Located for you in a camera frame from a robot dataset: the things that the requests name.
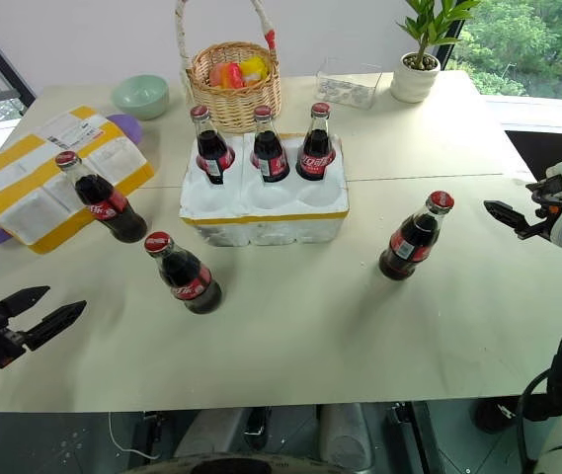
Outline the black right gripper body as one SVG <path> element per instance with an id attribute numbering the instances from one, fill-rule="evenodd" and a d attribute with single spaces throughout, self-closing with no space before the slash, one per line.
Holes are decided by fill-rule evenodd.
<path id="1" fill-rule="evenodd" d="M 540 205 L 539 216 L 542 221 L 536 225 L 538 237 L 562 237 L 562 191 L 546 194 L 534 191 L 531 199 Z"/>

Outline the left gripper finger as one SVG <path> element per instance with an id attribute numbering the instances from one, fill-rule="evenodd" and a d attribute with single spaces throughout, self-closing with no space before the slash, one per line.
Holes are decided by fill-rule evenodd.
<path id="1" fill-rule="evenodd" d="M 0 319 L 10 319 L 35 306 L 50 290 L 47 285 L 21 289 L 0 300 Z"/>
<path id="2" fill-rule="evenodd" d="M 57 308 L 24 333 L 24 344 L 35 351 L 74 324 L 87 306 L 86 300 Z"/>

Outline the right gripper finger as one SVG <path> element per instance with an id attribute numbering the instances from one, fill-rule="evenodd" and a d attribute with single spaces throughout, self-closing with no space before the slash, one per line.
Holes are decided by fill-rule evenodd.
<path id="1" fill-rule="evenodd" d="M 562 176 L 553 176 L 525 186 L 533 197 L 544 198 L 562 192 Z"/>
<path id="2" fill-rule="evenodd" d="M 483 205 L 492 217 L 513 229 L 519 239 L 526 240 L 535 236 L 546 237 L 545 221 L 529 225 L 523 214 L 499 200 L 484 200 Z"/>

